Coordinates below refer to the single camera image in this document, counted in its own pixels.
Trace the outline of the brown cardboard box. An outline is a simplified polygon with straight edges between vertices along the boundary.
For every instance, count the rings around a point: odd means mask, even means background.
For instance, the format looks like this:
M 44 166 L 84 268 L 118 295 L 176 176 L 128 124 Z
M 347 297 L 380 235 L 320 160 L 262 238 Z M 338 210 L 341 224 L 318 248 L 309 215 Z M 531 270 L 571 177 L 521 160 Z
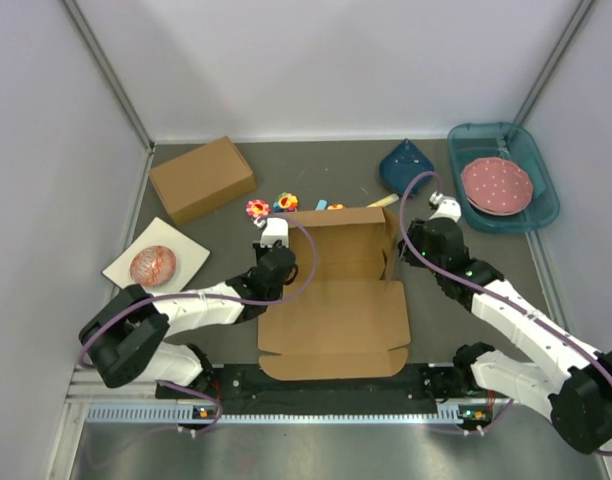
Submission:
M 382 207 L 300 211 L 299 268 L 258 319 L 259 365 L 280 381 L 391 377 L 408 359 L 406 297 L 394 277 L 399 222 Z
M 251 167 L 227 136 L 153 167 L 149 177 L 177 226 L 257 189 Z

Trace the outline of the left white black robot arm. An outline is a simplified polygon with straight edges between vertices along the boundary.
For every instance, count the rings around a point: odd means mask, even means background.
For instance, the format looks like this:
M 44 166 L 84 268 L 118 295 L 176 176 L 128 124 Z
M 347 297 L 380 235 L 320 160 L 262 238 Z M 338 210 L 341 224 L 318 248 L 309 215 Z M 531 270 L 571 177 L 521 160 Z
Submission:
M 163 380 L 191 396 L 212 387 L 212 366 L 192 344 L 169 337 L 207 326 L 235 325 L 265 313 L 298 272 L 294 253 L 280 242 L 258 246 L 257 264 L 245 273 L 203 290 L 150 294 L 137 284 L 122 290 L 79 333 L 103 383 L 118 388 L 135 380 Z

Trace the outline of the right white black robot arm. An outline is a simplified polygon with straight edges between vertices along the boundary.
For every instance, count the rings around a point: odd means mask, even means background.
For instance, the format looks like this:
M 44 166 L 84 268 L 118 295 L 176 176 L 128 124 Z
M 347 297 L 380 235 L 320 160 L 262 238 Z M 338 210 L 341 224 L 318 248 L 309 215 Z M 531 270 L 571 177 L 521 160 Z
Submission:
M 404 261 L 432 272 L 442 292 L 502 333 L 528 362 L 494 347 L 459 348 L 452 380 L 462 394 L 497 391 L 545 419 L 574 450 L 612 457 L 612 350 L 602 352 L 558 327 L 490 263 L 469 253 L 457 222 L 436 217 L 400 229 Z

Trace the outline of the closed brown cardboard box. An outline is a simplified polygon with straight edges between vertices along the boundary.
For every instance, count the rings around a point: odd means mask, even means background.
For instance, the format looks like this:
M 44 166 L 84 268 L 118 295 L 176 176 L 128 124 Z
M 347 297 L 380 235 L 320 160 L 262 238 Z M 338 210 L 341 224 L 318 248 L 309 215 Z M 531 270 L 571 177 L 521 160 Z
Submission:
M 177 226 L 257 189 L 251 167 L 227 136 L 153 167 L 149 177 Z

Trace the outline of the pink plush flower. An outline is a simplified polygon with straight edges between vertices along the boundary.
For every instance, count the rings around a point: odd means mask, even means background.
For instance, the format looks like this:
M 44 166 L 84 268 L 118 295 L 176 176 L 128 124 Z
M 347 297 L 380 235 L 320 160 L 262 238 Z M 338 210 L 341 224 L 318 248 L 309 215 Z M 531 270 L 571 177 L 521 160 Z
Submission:
M 246 213 L 251 219 L 259 219 L 268 215 L 271 212 L 270 205 L 260 199 L 250 200 L 246 205 Z

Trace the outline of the yellow highlighter pen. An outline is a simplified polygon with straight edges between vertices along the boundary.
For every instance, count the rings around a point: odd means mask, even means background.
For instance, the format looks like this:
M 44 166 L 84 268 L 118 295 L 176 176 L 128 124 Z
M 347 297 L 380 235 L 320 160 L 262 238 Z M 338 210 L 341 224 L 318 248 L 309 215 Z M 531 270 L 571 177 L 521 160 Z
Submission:
M 367 205 L 367 208 L 383 208 L 390 206 L 399 201 L 399 196 L 397 194 L 390 194 L 386 197 L 383 197 L 375 202 Z

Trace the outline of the rainbow plush flower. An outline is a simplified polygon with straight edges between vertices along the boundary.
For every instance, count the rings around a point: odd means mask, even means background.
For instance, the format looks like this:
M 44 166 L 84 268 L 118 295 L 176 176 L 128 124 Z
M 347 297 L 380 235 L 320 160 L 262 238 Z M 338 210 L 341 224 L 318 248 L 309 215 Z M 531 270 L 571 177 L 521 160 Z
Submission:
M 298 197 L 289 192 L 280 194 L 273 203 L 273 211 L 275 213 L 294 212 L 299 205 Z

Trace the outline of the pink polka dot plate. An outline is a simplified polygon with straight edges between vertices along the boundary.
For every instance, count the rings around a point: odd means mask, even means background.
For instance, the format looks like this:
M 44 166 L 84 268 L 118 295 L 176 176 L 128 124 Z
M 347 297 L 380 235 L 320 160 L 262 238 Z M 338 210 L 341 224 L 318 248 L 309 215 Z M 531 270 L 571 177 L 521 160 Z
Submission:
M 532 200 L 534 187 L 528 174 L 510 160 L 478 158 L 462 170 L 460 178 L 469 203 L 493 216 L 520 213 Z

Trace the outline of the teal transparent plastic bin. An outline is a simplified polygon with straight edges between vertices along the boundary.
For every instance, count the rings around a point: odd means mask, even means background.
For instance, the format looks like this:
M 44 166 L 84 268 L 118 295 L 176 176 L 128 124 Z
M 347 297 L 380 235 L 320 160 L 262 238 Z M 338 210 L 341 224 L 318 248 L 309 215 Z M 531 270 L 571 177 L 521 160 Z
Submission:
M 465 221 L 488 233 L 550 225 L 560 202 L 533 137 L 508 122 L 466 123 L 448 134 L 457 199 Z

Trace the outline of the dark blue teardrop dish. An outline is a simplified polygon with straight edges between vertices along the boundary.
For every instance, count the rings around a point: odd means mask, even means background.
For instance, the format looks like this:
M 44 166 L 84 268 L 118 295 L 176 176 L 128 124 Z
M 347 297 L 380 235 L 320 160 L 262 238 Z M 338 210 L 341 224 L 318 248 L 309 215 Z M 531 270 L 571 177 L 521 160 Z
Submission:
M 404 139 L 380 162 L 378 174 L 390 191 L 402 195 L 415 177 L 434 170 L 427 156 L 411 140 Z

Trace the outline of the white square board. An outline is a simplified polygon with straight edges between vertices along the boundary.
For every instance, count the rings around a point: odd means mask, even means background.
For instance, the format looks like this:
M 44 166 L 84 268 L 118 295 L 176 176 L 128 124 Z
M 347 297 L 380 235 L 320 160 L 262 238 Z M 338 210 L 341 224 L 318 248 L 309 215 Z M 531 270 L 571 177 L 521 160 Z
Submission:
M 137 284 L 149 293 L 176 293 L 209 256 L 209 250 L 156 217 L 102 275 L 120 288 Z

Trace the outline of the red patterned bowl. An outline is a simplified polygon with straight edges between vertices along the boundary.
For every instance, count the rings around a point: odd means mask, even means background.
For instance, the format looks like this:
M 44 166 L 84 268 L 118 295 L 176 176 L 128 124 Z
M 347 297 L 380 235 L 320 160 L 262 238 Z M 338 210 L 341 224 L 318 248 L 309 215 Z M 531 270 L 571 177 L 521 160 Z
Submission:
M 131 279 L 144 287 L 158 287 L 168 283 L 175 275 L 177 257 L 163 245 L 148 246 L 139 251 L 131 261 Z

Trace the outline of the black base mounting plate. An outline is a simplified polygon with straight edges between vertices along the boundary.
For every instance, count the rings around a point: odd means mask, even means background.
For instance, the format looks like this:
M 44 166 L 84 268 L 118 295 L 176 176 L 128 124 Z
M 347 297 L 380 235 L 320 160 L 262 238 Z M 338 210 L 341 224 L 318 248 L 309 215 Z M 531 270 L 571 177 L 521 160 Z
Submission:
M 226 414 L 430 414 L 441 404 L 482 410 L 488 418 L 499 394 L 466 389 L 450 364 L 407 363 L 392 377 L 279 381 L 259 366 L 227 364 L 213 370 L 205 393 Z

